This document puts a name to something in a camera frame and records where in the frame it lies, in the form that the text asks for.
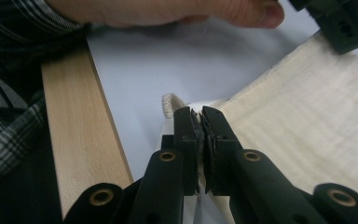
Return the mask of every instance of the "shirt sleeve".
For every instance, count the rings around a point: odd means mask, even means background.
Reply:
[[[44,0],[0,0],[0,44],[42,43],[81,27]]]

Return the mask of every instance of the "plaid shirt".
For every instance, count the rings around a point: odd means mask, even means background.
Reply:
[[[1,48],[43,44],[81,27],[54,12],[44,0],[0,0]],[[0,179],[31,150],[44,126],[46,106],[43,96],[20,114],[0,112]]]

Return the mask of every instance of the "white fabric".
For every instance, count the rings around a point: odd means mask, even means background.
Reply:
[[[358,192],[357,55],[338,56],[316,35],[216,107],[242,146],[267,154],[296,187]]]

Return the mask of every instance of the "light wood plank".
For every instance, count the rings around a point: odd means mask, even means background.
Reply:
[[[86,188],[131,172],[88,47],[42,65],[62,215]]]

